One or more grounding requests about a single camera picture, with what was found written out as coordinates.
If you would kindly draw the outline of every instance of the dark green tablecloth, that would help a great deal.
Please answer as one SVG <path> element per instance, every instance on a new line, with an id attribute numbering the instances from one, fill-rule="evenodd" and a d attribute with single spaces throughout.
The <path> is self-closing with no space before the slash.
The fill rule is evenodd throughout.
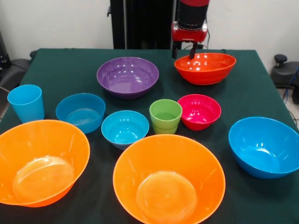
<path id="1" fill-rule="evenodd" d="M 178 56 L 188 53 L 180 51 Z M 253 50 L 227 50 L 227 53 L 237 58 L 227 79 L 216 85 L 200 87 L 182 79 L 173 66 L 169 50 L 41 49 L 22 84 L 36 84 L 42 88 L 47 119 L 56 119 L 55 108 L 60 100 L 79 92 L 103 97 L 107 105 L 106 115 L 130 109 L 141 112 L 148 119 L 149 106 L 155 100 L 178 100 L 191 93 L 213 97 L 222 107 L 222 115 L 215 124 L 204 131 L 193 132 L 180 123 L 177 131 L 177 134 L 208 147 L 222 164 L 226 175 L 223 202 L 204 223 L 298 224 L 299 172 L 277 180 L 255 179 L 239 168 L 228 143 L 229 128 L 248 116 L 266 116 L 297 128 L 257 53 Z M 121 56 L 142 57 L 158 67 L 160 78 L 147 95 L 129 101 L 116 99 L 98 84 L 97 69 L 104 62 Z M 0 132 L 18 124 L 20 121 L 10 107 L 0 123 Z M 91 146 L 88 166 L 64 198 L 36 209 L 1 204 L 0 223 L 139 223 L 126 213 L 114 194 L 112 173 L 121 151 L 111 146 L 100 130 L 87 137 Z"/>

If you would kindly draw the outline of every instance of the cable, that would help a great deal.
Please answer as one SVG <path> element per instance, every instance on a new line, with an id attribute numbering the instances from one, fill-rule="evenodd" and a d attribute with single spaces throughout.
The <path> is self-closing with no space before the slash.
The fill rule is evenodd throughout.
<path id="1" fill-rule="evenodd" d="M 289 113 L 290 113 L 291 116 L 293 117 L 293 120 L 295 121 L 295 124 L 296 124 L 296 126 L 297 126 L 297 125 L 298 125 L 297 120 L 299 120 L 299 119 L 295 118 L 294 114 L 293 114 L 291 111 L 289 111 Z"/>
<path id="2" fill-rule="evenodd" d="M 208 47 L 202 43 L 199 43 L 200 45 L 204 46 L 206 49 L 208 49 Z M 193 44 L 188 45 L 187 47 L 185 47 L 183 50 L 186 50 L 188 47 L 193 46 Z"/>
<path id="3" fill-rule="evenodd" d="M 207 24 L 207 16 L 206 16 L 206 26 L 207 26 L 207 34 L 209 35 L 208 39 L 207 39 L 207 49 L 209 49 L 209 43 L 210 43 L 210 38 L 211 38 L 211 35 L 210 35 L 210 30 L 209 30 L 209 26 Z"/>
<path id="4" fill-rule="evenodd" d="M 7 93 L 10 93 L 10 91 L 9 91 L 9 90 L 7 90 L 7 89 L 3 88 L 2 86 L 0 86 L 0 90 L 3 90 L 3 91 L 5 91 L 5 92 L 7 92 Z"/>
<path id="5" fill-rule="evenodd" d="M 293 75 L 293 77 L 291 78 L 291 80 L 290 80 L 288 86 L 286 87 L 285 93 L 284 93 L 284 95 L 282 96 L 282 100 L 284 101 L 285 104 L 286 104 L 286 102 L 288 102 L 290 85 L 291 85 L 292 82 L 296 79 L 298 73 L 299 73 L 299 68 L 297 69 L 297 71 L 296 71 L 296 73 Z"/>
<path id="6" fill-rule="evenodd" d="M 11 65 L 13 65 L 13 66 L 15 66 L 15 67 L 18 67 L 18 68 L 20 68 L 20 69 L 23 69 L 24 71 L 27 71 L 27 70 L 28 70 L 28 69 L 26 69 L 26 68 L 24 68 L 24 67 L 22 67 L 22 66 L 19 66 L 19 65 L 15 64 L 15 63 L 11 63 Z"/>

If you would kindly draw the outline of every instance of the bowl rim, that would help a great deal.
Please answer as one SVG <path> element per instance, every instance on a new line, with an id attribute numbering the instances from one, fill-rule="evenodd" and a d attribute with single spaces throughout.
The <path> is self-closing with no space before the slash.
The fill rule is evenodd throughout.
<path id="1" fill-rule="evenodd" d="M 69 95 L 69 96 L 63 98 L 63 99 L 57 104 L 56 109 L 55 109 L 55 115 L 56 115 L 56 117 L 58 118 L 58 120 L 65 121 L 65 120 L 62 120 L 60 116 L 58 116 L 58 113 L 57 113 L 58 108 L 61 107 L 62 104 L 65 103 L 65 102 L 66 102 L 67 100 L 69 100 L 70 98 L 73 98 L 73 97 L 76 97 L 76 96 L 79 96 L 79 95 L 81 95 L 81 96 L 82 96 L 82 95 L 85 95 L 85 96 L 90 96 L 90 97 L 96 97 L 99 101 L 101 101 L 101 102 L 103 103 L 103 105 L 104 105 L 103 111 L 101 112 L 101 114 L 97 112 L 97 113 L 100 115 L 100 117 L 98 117 L 96 120 L 94 120 L 94 121 L 91 122 L 91 123 L 94 123 L 94 122 L 97 122 L 98 120 L 100 120 L 100 118 L 103 117 L 104 114 L 105 114 L 105 111 L 106 111 L 106 103 L 105 103 L 105 101 L 104 101 L 101 97 L 99 97 L 99 96 L 97 96 L 97 95 L 95 95 L 95 94 L 92 94 L 92 93 L 88 93 L 88 92 L 75 93 L 75 94 L 72 94 L 72 95 Z M 72 125 L 74 125 L 74 126 L 76 126 L 76 127 L 83 127 L 83 126 L 85 126 L 85 125 L 89 125 L 89 124 L 91 124 L 91 123 L 81 124 L 81 125 L 76 125 L 76 124 L 72 124 L 72 123 L 70 123 L 70 124 L 72 124 Z"/>
<path id="2" fill-rule="evenodd" d="M 13 131 L 14 129 L 20 128 L 21 126 L 26 126 L 26 125 L 29 125 L 29 124 L 32 124 L 32 123 L 53 123 L 53 122 L 55 122 L 55 123 L 61 123 L 61 124 L 67 125 L 67 126 L 71 126 L 74 129 L 77 129 L 81 133 L 81 136 L 83 137 L 83 140 L 85 141 L 85 143 L 87 143 L 86 145 L 87 145 L 87 152 L 88 152 L 87 154 L 88 155 L 87 155 L 87 159 L 86 159 L 86 162 L 85 162 L 85 164 L 83 166 L 82 171 L 80 171 L 79 174 L 77 175 L 77 177 L 74 177 L 73 181 L 70 184 L 68 184 L 65 188 L 63 188 L 61 191 L 59 191 L 59 192 L 57 192 L 57 193 L 55 193 L 52 196 L 49 196 L 47 198 L 44 198 L 44 199 L 41 199 L 41 200 L 38 200 L 38 201 L 34 201 L 34 202 L 28 202 L 28 203 L 8 203 L 8 202 L 4 202 L 4 201 L 0 200 L 0 203 L 8 204 L 8 205 L 26 206 L 27 207 L 28 205 L 38 204 L 38 203 L 47 201 L 47 200 L 49 200 L 51 198 L 54 198 L 54 197 L 60 195 L 61 193 L 63 193 L 64 191 L 66 191 L 68 188 L 71 188 L 73 186 L 73 184 L 79 179 L 79 177 L 85 171 L 85 169 L 87 167 L 87 164 L 89 162 L 89 158 L 90 158 L 90 145 L 89 145 L 89 141 L 88 141 L 86 135 L 78 127 L 76 127 L 76 126 L 74 126 L 74 125 L 72 125 L 70 123 L 67 123 L 67 122 L 62 121 L 62 120 L 53 120 L 53 119 L 34 120 L 34 121 L 30 121 L 30 122 L 27 122 L 27 123 L 24 123 L 24 124 L 21 124 L 21 125 L 13 127 L 11 129 L 7 130 L 6 132 L 2 133 L 0 135 L 0 137 L 2 135 L 4 135 L 4 134 L 9 134 L 11 131 Z"/>
<path id="3" fill-rule="evenodd" d="M 278 120 L 275 120 L 275 119 L 272 119 L 272 118 L 267 118 L 267 117 L 260 117 L 260 116 L 256 116 L 256 117 L 246 117 L 246 118 L 243 118 L 243 119 L 240 119 L 238 120 L 237 122 L 235 122 L 230 130 L 229 130 L 229 133 L 228 133 L 228 141 L 229 141 L 229 145 L 230 145 L 230 148 L 232 149 L 233 153 L 242 161 L 244 162 L 245 164 L 247 164 L 248 166 L 250 167 L 253 167 L 259 171 L 262 171 L 262 172 L 265 172 L 265 173 L 268 173 L 268 174 L 276 174 L 276 175 L 286 175 L 286 174 L 290 174 L 290 173 L 293 173 L 295 172 L 296 170 L 299 169 L 299 165 L 297 168 L 295 169 L 291 169 L 289 171 L 285 171 L 285 172 L 270 172 L 270 171 L 267 171 L 267 170 L 264 170 L 264 169 L 260 169 L 258 167 L 255 167 L 255 166 L 252 166 L 251 164 L 247 163 L 246 161 L 244 161 L 242 158 L 240 158 L 240 156 L 238 155 L 238 153 L 235 151 L 235 149 L 232 147 L 232 143 L 231 143 L 231 132 L 232 132 L 232 129 L 235 127 L 235 125 L 237 125 L 238 123 L 244 121 L 244 120 L 248 120 L 248 119 L 266 119 L 266 120 L 270 120 L 270 121 L 274 121 L 282 126 L 285 126 L 286 128 L 288 128 L 291 132 L 294 132 L 297 136 L 299 136 L 299 134 L 294 130 L 292 129 L 290 126 L 282 123 L 281 121 L 278 121 Z"/>
<path id="4" fill-rule="evenodd" d="M 99 80 L 99 73 L 100 73 L 101 68 L 102 68 L 105 64 L 107 64 L 107 63 L 109 63 L 109 62 L 112 62 L 112 61 L 114 61 L 114 60 L 123 59 L 123 58 L 135 58 L 135 59 L 137 59 L 137 60 L 146 61 L 147 63 L 152 64 L 152 65 L 154 66 L 154 68 L 156 69 L 156 71 L 157 71 L 157 77 L 156 77 L 156 79 L 154 80 L 153 84 L 150 85 L 150 86 L 148 86 L 147 88 L 145 88 L 145 89 L 143 89 L 143 90 L 135 91 L 135 92 L 118 92 L 118 91 L 112 91 L 111 89 L 108 89 L 107 87 L 105 87 L 104 84 L 101 82 L 101 80 Z M 149 90 L 150 88 L 152 88 L 152 87 L 154 86 L 154 84 L 156 84 L 156 82 L 157 82 L 158 79 L 159 79 L 159 69 L 157 68 L 157 66 L 156 66 L 153 62 L 150 62 L 149 60 L 146 60 L 146 59 L 144 59 L 144 58 L 140 58 L 140 57 L 117 57 L 117 58 L 111 59 L 111 60 L 106 61 L 105 63 L 103 63 L 103 64 L 98 68 L 96 76 L 97 76 L 98 83 L 99 83 L 105 90 L 107 90 L 107 91 L 109 91 L 109 92 L 112 92 L 112 93 L 115 93 L 115 94 L 121 94 L 121 95 L 133 95 L 133 94 L 142 93 L 142 92 L 144 92 L 144 91 Z"/>
<path id="5" fill-rule="evenodd" d="M 201 96 L 201 97 L 205 97 L 205 98 L 208 98 L 208 99 L 212 100 L 213 102 L 215 102 L 215 103 L 217 104 L 217 106 L 218 106 L 219 109 L 220 109 L 220 113 L 219 113 L 219 115 L 218 115 L 215 119 L 213 119 L 212 121 L 209 121 L 209 122 L 193 122 L 193 121 L 189 121 L 189 120 L 187 120 L 186 118 L 183 117 L 183 115 L 184 115 L 184 109 L 183 109 L 183 106 L 182 106 L 179 102 L 180 102 L 180 100 L 182 100 L 183 98 L 187 98 L 187 97 L 190 97 L 190 96 Z M 218 120 L 218 119 L 220 118 L 220 116 L 221 116 L 221 114 L 222 114 L 222 109 L 221 109 L 220 104 L 219 104 L 215 99 L 213 99 L 212 97 L 209 97 L 209 96 L 207 96 L 207 95 L 203 95 L 203 94 L 189 94 L 189 95 L 185 95 L 185 96 L 181 97 L 181 98 L 178 100 L 178 104 L 180 104 L 181 107 L 182 107 L 182 109 L 183 109 L 182 119 L 185 120 L 185 121 L 188 121 L 188 122 L 190 122 L 190 123 L 193 123 L 193 124 L 206 125 L 206 124 L 214 123 L 216 120 Z"/>
<path id="6" fill-rule="evenodd" d="M 139 139 L 137 139 L 137 140 L 135 140 L 135 141 L 133 141 L 133 142 L 129 142 L 129 143 L 118 143 L 118 142 L 111 141 L 111 140 L 110 140 L 110 139 L 103 133 L 103 126 L 104 126 L 104 123 L 107 121 L 107 119 L 108 119 L 109 117 L 112 117 L 112 116 L 114 116 L 115 114 L 118 114 L 118 113 L 124 113 L 124 112 L 129 112 L 129 113 L 134 113 L 134 114 L 141 115 L 141 117 L 144 118 L 144 119 L 147 121 L 147 127 L 146 127 L 146 130 L 147 130 L 147 131 L 145 132 L 144 135 L 142 135 L 141 138 L 139 138 Z M 141 113 L 139 113 L 139 112 L 137 112 L 137 111 L 130 111 L 130 110 L 117 111 L 117 112 L 114 112 L 114 113 L 110 114 L 109 116 L 107 116 L 107 117 L 103 120 L 103 123 L 102 123 L 102 125 L 101 125 L 101 132 L 102 132 L 102 135 L 104 136 L 104 138 L 105 138 L 108 142 L 110 142 L 110 143 L 112 143 L 112 144 L 119 145 L 119 146 L 130 145 L 130 144 L 133 144 L 133 143 L 136 142 L 136 141 L 139 141 L 139 140 L 143 139 L 143 138 L 148 134 L 149 129 L 150 129 L 150 124 L 149 124 L 148 119 L 147 119 L 143 114 L 141 114 Z"/>
<path id="7" fill-rule="evenodd" d="M 220 68 L 220 69 L 214 69 L 214 70 L 211 70 L 211 71 L 194 71 L 194 70 L 187 70 L 187 69 L 182 69 L 182 68 L 179 68 L 177 66 L 177 62 L 185 57 L 189 57 L 188 55 L 186 56 L 183 56 L 179 59 L 177 59 L 175 62 L 174 62 L 174 67 L 177 69 L 177 70 L 181 70 L 181 71 L 188 71 L 188 72 L 194 72 L 194 73 L 201 73 L 201 72 L 213 72 L 213 71 L 220 71 L 220 70 L 224 70 L 224 69 L 227 69 L 227 68 L 230 68 L 230 67 L 234 67 L 234 65 L 236 64 L 237 62 L 237 59 L 232 56 L 232 55 L 228 55 L 228 54 L 224 54 L 224 53 L 217 53 L 217 52 L 206 52 L 206 53 L 197 53 L 195 55 L 209 55 L 209 54 L 217 54 L 217 55 L 226 55 L 226 56 L 229 56 L 230 58 L 233 58 L 234 59 L 234 63 L 232 63 L 231 65 L 227 66 L 227 67 L 223 67 L 223 68 Z"/>
<path id="8" fill-rule="evenodd" d="M 161 137 L 161 136 L 169 136 L 169 137 L 173 137 L 173 136 L 175 136 L 175 138 L 187 139 L 187 140 L 189 140 L 189 141 L 196 142 L 197 144 L 203 146 L 204 149 L 207 150 L 207 152 L 208 152 L 208 153 L 209 153 L 209 154 L 216 160 L 217 165 L 218 165 L 219 168 L 220 168 L 220 171 L 221 171 L 221 173 L 222 173 L 222 179 L 223 179 L 223 191 L 222 191 L 222 193 L 221 193 L 221 197 L 220 197 L 220 199 L 219 199 L 219 202 L 218 202 L 217 205 L 215 206 L 215 208 L 214 208 L 213 210 L 211 210 L 211 212 L 210 212 L 210 214 L 209 214 L 208 216 L 206 216 L 206 217 L 202 218 L 201 220 L 198 220 L 198 221 L 196 221 L 195 223 L 192 223 L 192 224 L 198 224 L 198 223 L 201 223 L 201 222 L 205 221 L 206 219 L 208 219 L 209 217 L 211 217 L 211 216 L 216 212 L 216 210 L 219 208 L 219 206 L 221 205 L 221 203 L 222 203 L 222 201 L 223 201 L 223 198 L 224 198 L 224 195 L 225 195 L 225 190 L 226 190 L 226 179 L 225 179 L 225 173 L 224 173 L 223 167 L 222 167 L 221 163 L 219 162 L 219 160 L 217 159 L 217 157 L 216 157 L 216 156 L 215 156 L 215 155 L 214 155 L 214 154 L 213 154 L 207 147 L 205 147 L 204 145 L 202 145 L 202 144 L 199 143 L 198 141 L 193 140 L 193 139 L 190 139 L 190 138 L 187 138 L 187 137 L 185 137 L 185 136 L 174 135 L 174 134 L 155 134 L 155 135 L 151 135 L 151 136 L 148 136 L 148 137 L 146 137 L 146 138 L 140 139 L 140 140 L 137 141 L 137 142 L 140 142 L 140 141 L 143 141 L 143 140 L 145 140 L 145 139 L 149 139 L 149 138 L 159 138 L 159 137 Z M 126 208 L 126 206 L 124 206 L 124 204 L 123 204 L 122 201 L 120 200 L 119 195 L 118 195 L 117 192 L 115 191 L 115 184 L 116 184 L 116 183 L 115 183 L 115 175 L 116 175 L 116 174 L 115 174 L 115 170 L 116 170 L 115 168 L 118 166 L 118 163 L 119 163 L 120 159 L 124 156 L 124 154 L 128 153 L 128 149 L 132 148 L 132 147 L 134 146 L 134 144 L 132 144 L 131 146 L 129 146 L 129 147 L 128 147 L 128 148 L 127 148 L 121 155 L 120 155 L 120 157 L 118 158 L 118 160 L 117 160 L 117 162 L 116 162 L 116 164 L 115 164 L 115 166 L 114 166 L 113 177 L 112 177 L 112 179 L 113 179 L 113 189 L 114 189 L 114 193 L 115 193 L 115 195 L 116 195 L 116 198 L 117 198 L 118 202 L 121 204 L 121 206 L 123 207 L 123 209 L 124 209 L 128 214 L 130 214 L 133 218 L 139 220 L 139 221 L 142 222 L 142 223 L 150 224 L 149 222 L 146 222 L 146 221 L 143 220 L 142 218 L 137 218 L 135 215 L 133 215 L 132 212 L 129 211 L 129 210 Z"/>
<path id="9" fill-rule="evenodd" d="M 24 88 L 24 87 L 34 87 L 34 88 L 37 88 L 38 90 L 39 90 L 39 95 L 38 95 L 38 97 L 36 97 L 36 99 L 34 99 L 34 100 L 32 100 L 32 101 L 30 101 L 30 102 L 28 102 L 28 103 L 24 103 L 24 104 L 15 104 L 14 102 L 12 102 L 12 100 L 11 100 L 11 94 L 14 92 L 14 91 L 17 91 L 17 90 L 20 90 L 20 89 L 22 89 L 22 88 Z M 11 104 L 11 105 L 15 105 L 15 106 L 24 106 L 24 105 L 29 105 L 29 104 L 31 104 L 31 103 L 34 103 L 34 102 L 36 102 L 37 100 L 39 100 L 39 98 L 42 96 L 42 94 L 43 94 L 43 91 L 42 91 L 42 89 L 38 86 L 38 85 L 33 85 L 33 84 L 25 84 L 25 85 L 19 85 L 18 87 L 15 87 L 14 89 L 12 89 L 9 93 L 8 93 L 8 95 L 7 95 L 7 100 L 8 100 L 8 102 Z"/>

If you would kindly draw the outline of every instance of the purple bowl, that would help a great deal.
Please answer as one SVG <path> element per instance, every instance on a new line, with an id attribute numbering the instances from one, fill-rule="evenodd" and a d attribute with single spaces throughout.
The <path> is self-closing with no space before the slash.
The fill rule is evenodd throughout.
<path id="1" fill-rule="evenodd" d="M 104 63 L 97 72 L 101 86 L 122 99 L 135 99 L 145 93 L 159 78 L 157 67 L 138 57 L 119 57 Z"/>

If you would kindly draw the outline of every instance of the large orange bowl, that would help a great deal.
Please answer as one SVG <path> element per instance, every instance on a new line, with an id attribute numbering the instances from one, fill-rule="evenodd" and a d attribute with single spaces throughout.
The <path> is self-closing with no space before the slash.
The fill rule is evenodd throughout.
<path id="1" fill-rule="evenodd" d="M 233 69 L 236 59 L 231 55 L 221 53 L 195 54 L 178 59 L 174 66 L 180 75 L 195 85 L 211 85 L 221 82 Z"/>
<path id="2" fill-rule="evenodd" d="M 219 207 L 225 176 L 198 142 L 161 134 L 141 139 L 119 157 L 113 173 L 123 208 L 146 224 L 197 224 Z"/>
<path id="3" fill-rule="evenodd" d="M 38 120 L 0 135 L 0 203 L 42 207 L 61 199 L 90 155 L 86 136 L 58 120 Z"/>

